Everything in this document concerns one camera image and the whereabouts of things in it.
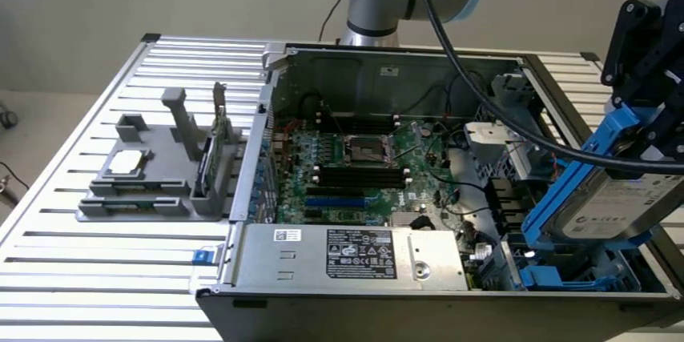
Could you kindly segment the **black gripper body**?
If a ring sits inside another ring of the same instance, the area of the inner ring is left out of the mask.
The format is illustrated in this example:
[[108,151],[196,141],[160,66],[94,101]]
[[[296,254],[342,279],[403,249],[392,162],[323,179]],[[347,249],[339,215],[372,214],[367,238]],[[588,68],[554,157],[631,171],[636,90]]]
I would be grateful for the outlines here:
[[668,0],[666,4],[660,42],[664,52],[679,50],[683,44],[683,0]]

